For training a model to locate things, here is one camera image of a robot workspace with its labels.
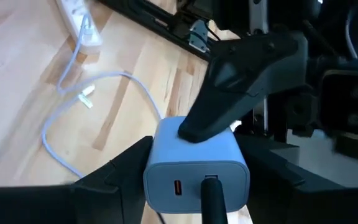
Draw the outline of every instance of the light wood grain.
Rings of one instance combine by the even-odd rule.
[[[175,10],[175,1],[154,3]],[[187,114],[206,62],[100,3],[89,6],[103,48],[99,55],[79,55],[63,84],[99,72],[125,71],[144,82],[163,114]],[[40,141],[45,119],[71,97],[59,96],[55,87],[73,46],[54,0],[0,0],[0,185],[77,179],[45,152]],[[77,103],[48,132],[51,146],[85,174],[141,137],[153,135],[158,123],[146,95],[128,79],[108,78],[95,85],[90,96],[94,107],[89,110]],[[168,224],[201,223],[199,215],[164,216]],[[246,208],[230,213],[229,219],[250,223]],[[158,223],[147,206],[142,223]]]

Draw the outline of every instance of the white cable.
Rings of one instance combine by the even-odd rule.
[[[349,10],[349,13],[347,14],[346,26],[345,26],[345,36],[346,36],[347,48],[349,49],[349,52],[350,52],[352,58],[353,59],[358,59],[357,52],[354,49],[352,39],[351,39],[351,35],[350,35],[350,26],[351,26],[351,21],[352,21],[353,16],[354,16],[354,11],[355,11],[355,8],[352,8],[352,9]]]
[[[61,77],[59,78],[59,81],[57,83],[57,91],[59,94],[64,95],[66,93],[72,92],[72,91],[77,91],[80,90],[82,88],[84,88],[86,85],[89,85],[90,83],[94,82],[95,80],[98,80],[100,78],[107,78],[107,77],[117,77],[117,76],[123,76],[123,77],[127,77],[129,79],[134,80],[137,84],[140,85],[140,87],[142,87],[142,89],[146,92],[147,96],[150,98],[154,110],[157,113],[158,119],[161,120],[163,118],[162,114],[159,112],[157,104],[155,103],[155,101],[153,100],[150,92],[146,89],[146,87],[144,86],[144,84],[137,79],[136,77],[124,73],[124,72],[110,72],[110,73],[102,73],[100,75],[96,75],[95,77],[91,77],[91,78],[87,78],[86,80],[82,81],[81,83],[78,83],[76,85],[70,86],[66,89],[63,89],[61,87],[62,85],[62,81],[65,79],[65,77],[67,76],[68,72],[70,71],[71,67],[74,64],[74,61],[78,55],[78,51],[80,50],[80,46],[81,46],[81,40],[83,38],[83,34],[84,34],[84,30],[85,30],[85,25],[86,25],[86,21],[88,20],[88,18],[90,18],[90,15],[87,14],[84,16],[82,23],[81,23],[81,29],[80,29],[80,33],[78,35],[78,41],[76,43],[75,49],[74,49],[74,53],[71,56],[71,59],[69,61],[69,63],[67,64],[66,68],[64,69]],[[69,165],[69,163],[67,163],[63,158],[61,158],[53,149],[52,147],[48,144],[47,141],[47,131],[49,129],[49,127],[52,125],[52,123],[68,108],[70,108],[71,106],[73,106],[76,101],[79,99],[78,98],[79,95],[76,95],[74,98],[68,100],[67,102],[65,102],[64,104],[60,105],[57,110],[52,113],[52,115],[46,120],[43,128],[42,128],[42,144],[44,145],[45,149],[47,150],[47,152],[56,160],[58,161],[63,167],[66,167],[68,170],[70,170],[71,172],[73,172],[75,175],[77,175],[79,178],[84,177],[84,175],[78,171],[76,168],[74,168],[73,166]]]

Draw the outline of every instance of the power strip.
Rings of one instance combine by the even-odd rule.
[[[84,0],[57,0],[57,4],[71,36],[76,42],[81,43],[80,52],[83,54],[99,53],[103,40]],[[88,21],[86,21],[82,40],[78,40],[85,15],[89,15]]]

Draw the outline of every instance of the wooden desk surface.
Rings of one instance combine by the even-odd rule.
[[[173,0],[154,0],[168,11]],[[90,5],[104,39],[100,55],[80,55],[65,86],[99,72],[126,71],[150,90],[160,111],[187,114],[206,62],[99,3]],[[40,141],[45,119],[70,96],[56,82],[72,54],[73,41],[54,0],[0,0],[0,185],[48,185],[77,179],[54,161]],[[77,103],[49,129],[59,155],[85,174],[145,135],[157,119],[142,90],[126,78],[95,82],[94,107]],[[164,215],[168,224],[201,223],[199,215]],[[246,208],[230,223],[250,223]],[[142,223],[158,223],[146,206]]]

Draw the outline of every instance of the light blue charger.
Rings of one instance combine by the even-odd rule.
[[[232,131],[201,143],[178,137],[185,117],[161,120],[143,174],[147,203],[161,213],[201,213],[201,182],[218,178],[227,212],[241,209],[248,200],[250,175]]]

